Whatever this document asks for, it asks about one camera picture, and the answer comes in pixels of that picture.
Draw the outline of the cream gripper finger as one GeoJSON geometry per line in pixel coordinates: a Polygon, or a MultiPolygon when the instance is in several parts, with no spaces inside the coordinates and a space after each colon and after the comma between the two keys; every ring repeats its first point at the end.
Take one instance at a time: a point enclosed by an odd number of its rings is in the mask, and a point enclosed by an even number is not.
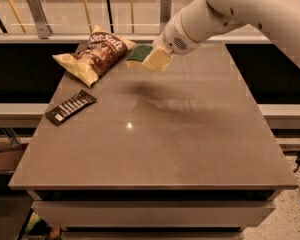
{"type": "Polygon", "coordinates": [[[163,72],[167,69],[172,57],[163,49],[153,49],[142,62],[142,66],[152,72],[163,72]]]}

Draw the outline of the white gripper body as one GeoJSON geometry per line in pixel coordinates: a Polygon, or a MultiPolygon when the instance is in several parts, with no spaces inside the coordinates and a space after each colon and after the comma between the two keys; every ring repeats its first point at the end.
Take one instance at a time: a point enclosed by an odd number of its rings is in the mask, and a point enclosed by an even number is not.
{"type": "Polygon", "coordinates": [[[186,55],[199,47],[199,43],[193,41],[182,26],[181,13],[173,16],[164,27],[162,33],[151,46],[162,48],[167,54],[186,55]]]}

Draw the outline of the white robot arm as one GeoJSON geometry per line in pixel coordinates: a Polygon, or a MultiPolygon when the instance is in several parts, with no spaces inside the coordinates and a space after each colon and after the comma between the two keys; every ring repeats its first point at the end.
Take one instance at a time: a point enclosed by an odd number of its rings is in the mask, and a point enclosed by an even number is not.
{"type": "Polygon", "coordinates": [[[247,24],[300,69],[300,0],[194,0],[169,20],[142,65],[164,70],[173,55],[186,55],[209,38],[247,24]]]}

